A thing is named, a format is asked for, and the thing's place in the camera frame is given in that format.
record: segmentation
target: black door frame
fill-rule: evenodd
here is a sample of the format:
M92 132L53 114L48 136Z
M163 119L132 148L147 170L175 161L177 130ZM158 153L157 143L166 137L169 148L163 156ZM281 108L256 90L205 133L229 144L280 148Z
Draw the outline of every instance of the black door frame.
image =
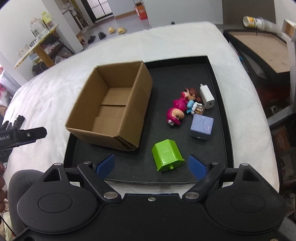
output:
M98 3L100 4L100 6L101 6L101 8L102 8L102 10L103 10L103 12L105 14L105 16L102 16L100 18L96 18L96 16L94 15L94 13L93 13L93 11L91 9L91 6L89 5L88 1L87 0L81 0L81 2L83 4L83 6L85 7L85 10L89 14L89 17L91 18L91 20L92 20L93 23L95 23L97 20L100 20L102 18L105 18L106 16L110 16L110 15L113 14L113 13L106 14L105 11L104 11L104 9L103 9L103 7L102 7L102 5L101 5L101 3L98 0Z

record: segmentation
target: white charger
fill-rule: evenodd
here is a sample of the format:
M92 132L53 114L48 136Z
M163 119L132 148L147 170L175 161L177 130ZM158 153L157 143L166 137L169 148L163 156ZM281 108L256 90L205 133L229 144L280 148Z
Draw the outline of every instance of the white charger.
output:
M202 98L202 101L206 109L214 107L215 99L207 85L200 85L200 97Z

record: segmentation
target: gray pants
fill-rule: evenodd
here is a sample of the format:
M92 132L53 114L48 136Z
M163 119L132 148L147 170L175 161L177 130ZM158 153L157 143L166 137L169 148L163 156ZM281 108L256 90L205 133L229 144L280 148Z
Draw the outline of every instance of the gray pants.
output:
M25 227L17 213L17 203L24 193L39 179L43 172L36 170L23 170L16 172L10 180L8 189L8 203L11 225L14 233L19 235ZM296 224L290 219L284 218L279 232L286 236L290 241L296 241Z

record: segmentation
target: wooden table leg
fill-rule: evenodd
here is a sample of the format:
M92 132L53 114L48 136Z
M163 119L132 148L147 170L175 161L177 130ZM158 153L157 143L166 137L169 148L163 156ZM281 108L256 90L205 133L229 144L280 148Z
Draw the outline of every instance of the wooden table leg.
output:
M52 67L55 65L55 63L52 61L52 59L47 55L47 53L43 50L43 48L38 45L34 49L35 53L38 54L40 59L46 64L47 67Z

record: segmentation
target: floor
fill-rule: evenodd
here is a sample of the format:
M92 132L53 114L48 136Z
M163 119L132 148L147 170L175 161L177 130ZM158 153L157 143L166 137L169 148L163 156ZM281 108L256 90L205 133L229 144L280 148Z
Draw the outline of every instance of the floor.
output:
M116 30L116 33L109 34L108 32L109 27L113 27ZM93 43L86 45L84 49L91 48L102 41L106 41L108 39L117 37L118 36L117 29L119 27L125 28L126 30L125 34L131 34L144 29L150 29L148 19L140 20L137 14L134 14L125 18L120 18L120 19L115 19L114 17L110 17L108 19L95 23L94 27L92 27L86 32L87 36L94 35L96 36L96 39ZM100 40L98 36L99 32L104 32L107 37Z

